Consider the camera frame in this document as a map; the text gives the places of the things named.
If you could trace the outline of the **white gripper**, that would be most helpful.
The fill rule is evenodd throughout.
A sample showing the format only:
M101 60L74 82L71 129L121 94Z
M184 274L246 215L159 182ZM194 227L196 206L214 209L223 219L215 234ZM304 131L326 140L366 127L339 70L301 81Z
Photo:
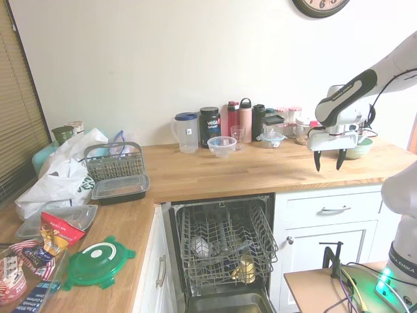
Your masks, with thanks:
M353 149L358 142L358 134L348 131L339 135L331 135L325 130L313 129L308 134L307 148L314 151L314 162L318 172L321 169L321 151L339 150L336 169L340 170L345 160L347 149Z

